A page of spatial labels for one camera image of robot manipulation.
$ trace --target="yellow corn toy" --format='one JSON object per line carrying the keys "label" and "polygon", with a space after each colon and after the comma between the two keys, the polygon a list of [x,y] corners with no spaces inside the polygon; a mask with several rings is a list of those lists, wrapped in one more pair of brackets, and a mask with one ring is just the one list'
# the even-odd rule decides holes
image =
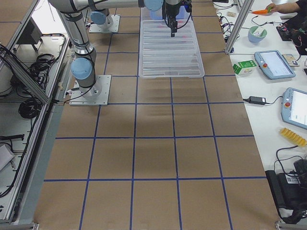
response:
{"label": "yellow corn toy", "polygon": [[280,130],[280,134],[283,135],[285,138],[289,139],[294,144],[298,145],[299,147],[304,147],[307,145],[307,140],[287,128],[283,128],[282,130]]}

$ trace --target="white table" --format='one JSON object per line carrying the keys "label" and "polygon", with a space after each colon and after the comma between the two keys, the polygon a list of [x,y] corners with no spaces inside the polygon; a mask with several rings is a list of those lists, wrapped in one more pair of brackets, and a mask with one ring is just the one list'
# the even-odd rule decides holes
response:
{"label": "white table", "polygon": [[[232,0],[229,3],[218,3],[220,6],[231,5]],[[252,6],[252,10],[262,10],[271,0],[256,0]],[[230,22],[235,23],[236,18],[227,16],[227,12],[238,13],[236,6],[230,9],[222,9],[220,7],[218,12],[222,13]],[[252,13],[248,14],[247,19],[243,27],[250,28],[255,24],[251,19],[256,16]],[[279,13],[272,13],[270,15],[260,15],[254,19],[258,24],[265,22],[281,22]],[[232,63],[236,63],[244,60],[255,60],[254,53],[257,51],[265,50],[279,50],[282,54],[292,54],[298,58],[297,52],[292,42],[284,42],[281,40],[276,26],[278,24],[266,24],[263,26],[268,31],[268,35],[259,43],[251,43],[248,40],[248,29],[242,28],[240,31],[240,37],[234,44],[234,52],[230,54]],[[307,76],[303,71],[304,62],[306,56],[302,56],[299,60],[300,67],[294,67],[296,77],[292,79],[282,80],[269,80],[261,71],[257,68],[253,73],[246,75],[237,75],[237,81],[240,87],[240,91],[243,98],[249,96],[265,97],[267,102],[272,103],[278,96],[281,96],[288,87],[297,88],[303,91],[307,91]],[[248,117],[251,123],[251,127],[256,139],[256,143],[260,152],[261,160],[265,170],[272,170],[274,168],[274,162],[276,161],[277,149],[283,147],[293,146],[290,141],[279,134],[280,129],[286,127],[300,136],[307,139],[307,132],[305,129],[285,123],[281,118],[281,99],[278,99],[276,103],[272,105],[254,105],[245,103],[245,108],[248,113]],[[306,152],[302,148],[296,148],[289,151],[281,151],[279,154],[280,159],[285,159],[291,156],[300,155],[305,157]],[[283,161],[283,166],[286,171],[294,169],[293,162],[299,158]],[[281,167],[276,164],[276,172],[281,172]]]}

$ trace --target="monitor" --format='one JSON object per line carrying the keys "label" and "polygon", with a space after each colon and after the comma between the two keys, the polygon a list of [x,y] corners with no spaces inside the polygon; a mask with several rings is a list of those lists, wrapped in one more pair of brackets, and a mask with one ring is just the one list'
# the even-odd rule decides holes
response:
{"label": "monitor", "polygon": [[271,80],[295,77],[294,71],[278,50],[256,52],[255,60]]}
{"label": "monitor", "polygon": [[283,121],[307,129],[307,92],[288,88],[283,94]]}

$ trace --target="bowl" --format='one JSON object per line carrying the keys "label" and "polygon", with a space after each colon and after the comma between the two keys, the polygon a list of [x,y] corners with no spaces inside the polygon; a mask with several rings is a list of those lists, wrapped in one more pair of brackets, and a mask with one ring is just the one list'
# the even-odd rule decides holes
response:
{"label": "bowl", "polygon": [[268,32],[264,29],[261,34],[255,35],[255,31],[259,28],[259,26],[252,26],[248,30],[248,39],[250,42],[257,43],[260,42],[262,39],[265,38],[265,36],[268,34]]}

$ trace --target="transparent storage box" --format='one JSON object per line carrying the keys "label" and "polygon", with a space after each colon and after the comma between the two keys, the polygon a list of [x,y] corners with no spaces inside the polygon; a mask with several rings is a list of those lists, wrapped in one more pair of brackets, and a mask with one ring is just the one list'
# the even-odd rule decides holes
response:
{"label": "transparent storage box", "polygon": [[[139,76],[141,78],[189,77],[201,78],[205,71],[196,38],[193,21],[188,23],[171,37],[170,28],[164,20],[142,9]],[[178,20],[178,27],[186,23],[189,14],[181,13],[184,18]]]}

